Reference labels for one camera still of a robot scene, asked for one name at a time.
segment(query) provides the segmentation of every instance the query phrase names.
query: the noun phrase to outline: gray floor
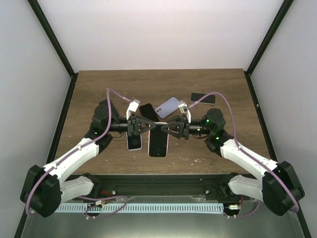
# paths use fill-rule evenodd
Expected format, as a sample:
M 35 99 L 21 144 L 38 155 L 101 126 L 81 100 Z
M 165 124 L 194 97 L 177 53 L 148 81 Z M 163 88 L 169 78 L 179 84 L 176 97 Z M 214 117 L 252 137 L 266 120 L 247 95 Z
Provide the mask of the gray floor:
M 254 203 L 244 203 L 244 212 Z M 279 217 L 263 204 L 250 217 L 227 220 L 210 214 L 116 214 L 86 220 L 83 214 L 55 213 L 28 219 L 23 238 L 302 238 L 294 214 Z

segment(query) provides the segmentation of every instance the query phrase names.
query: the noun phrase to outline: robotic arm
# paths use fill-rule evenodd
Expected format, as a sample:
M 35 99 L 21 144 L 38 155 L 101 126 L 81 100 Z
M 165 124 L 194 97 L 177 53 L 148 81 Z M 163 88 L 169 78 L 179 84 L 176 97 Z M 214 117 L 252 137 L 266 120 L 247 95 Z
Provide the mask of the robotic arm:
M 157 124 L 161 124 L 162 131 L 176 138 L 189 139 L 190 134 L 206 134 L 208 136 L 205 143 L 211 152 L 237 163 L 255 177 L 246 178 L 234 173 L 228 175 L 223 188 L 224 193 L 228 195 L 241 194 L 256 198 L 263 201 L 273 213 L 279 216 L 285 214 L 294 205 L 277 180 L 262 166 L 242 153 L 241 148 L 243 148 L 260 163 L 276 173 L 286 184 L 296 201 L 304 197 L 303 188 L 289 163 L 282 162 L 279 164 L 240 144 L 237 146 L 234 138 L 223 129 L 226 122 L 220 109 L 212 108 L 208 110 L 202 119 L 191 119 L 189 108 L 184 102 L 180 102 L 181 116 L 176 116 L 168 122 L 153 122 L 134 114 L 139 103 L 138 100 L 133 100 L 128 107 L 126 117 L 123 118 L 119 116 L 113 104 L 110 103 L 112 113 L 109 131 L 126 132 L 128 136 L 140 135 L 155 128 Z M 74 180 L 66 181 L 66 179 L 81 165 L 108 147 L 112 141 L 112 136 L 109 133 L 92 142 L 105 131 L 108 119 L 108 106 L 107 100 L 105 100 L 100 102 L 95 109 L 89 131 L 74 148 L 42 168 L 35 165 L 28 171 L 20 196 L 21 201 L 27 203 L 32 188 L 47 171 L 50 171 L 49 174 L 39 184 L 30 201 L 30 207 L 41 216 L 50 216 L 61 203 L 78 196 L 90 195 L 97 197 L 100 190 L 100 181 L 96 177 L 84 174 Z

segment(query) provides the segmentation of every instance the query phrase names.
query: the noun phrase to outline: white wall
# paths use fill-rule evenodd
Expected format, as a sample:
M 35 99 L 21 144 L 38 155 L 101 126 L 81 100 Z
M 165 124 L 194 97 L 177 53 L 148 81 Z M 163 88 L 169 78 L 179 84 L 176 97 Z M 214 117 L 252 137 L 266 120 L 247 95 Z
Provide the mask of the white wall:
M 252 75 L 280 161 L 295 168 L 306 197 L 300 202 L 317 237 L 317 1 L 294 1 Z
M 248 68 L 283 0 L 39 0 L 78 70 Z
M 28 169 L 43 165 L 70 78 L 26 0 L 0 0 L 0 237 L 12 238 Z

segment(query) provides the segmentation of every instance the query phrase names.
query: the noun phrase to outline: gray wall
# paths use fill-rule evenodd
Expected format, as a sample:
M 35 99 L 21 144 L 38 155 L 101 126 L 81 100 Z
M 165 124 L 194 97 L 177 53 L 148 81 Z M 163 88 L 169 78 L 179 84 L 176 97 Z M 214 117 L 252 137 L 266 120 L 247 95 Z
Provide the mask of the gray wall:
M 0 0 L 0 237 L 12 238 L 28 169 L 42 166 L 69 76 L 26 0 Z
M 283 0 L 39 0 L 78 70 L 247 69 Z
M 294 1 L 252 75 L 280 161 L 295 168 L 306 197 L 301 201 L 317 237 L 317 1 Z

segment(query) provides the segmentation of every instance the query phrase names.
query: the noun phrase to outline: smartphone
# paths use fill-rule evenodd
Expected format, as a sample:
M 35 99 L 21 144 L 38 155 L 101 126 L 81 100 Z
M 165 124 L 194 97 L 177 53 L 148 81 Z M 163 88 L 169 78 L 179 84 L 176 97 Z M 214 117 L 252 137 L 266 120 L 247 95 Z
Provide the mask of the smartphone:
M 152 121 L 158 122 L 153 106 L 148 103 L 139 107 L 143 117 Z M 168 134 L 161 130 L 161 125 L 156 125 L 155 128 L 149 130 L 149 145 L 148 151 L 150 157 L 165 157 L 167 155 Z
M 201 99 L 203 96 L 205 96 L 204 93 L 192 93 L 192 95 L 190 96 L 190 101 L 192 103 L 194 103 L 194 102 L 198 101 L 199 99 Z M 209 95 L 208 97 L 204 98 L 199 103 L 214 105 L 216 103 L 216 96 L 215 95 Z
M 155 112 L 160 118 L 165 118 L 178 109 L 178 104 L 179 101 L 176 98 L 170 98 L 165 103 L 155 108 Z
M 127 147 L 128 150 L 141 150 L 142 149 L 142 138 L 141 135 L 132 135 L 128 136 L 127 135 Z

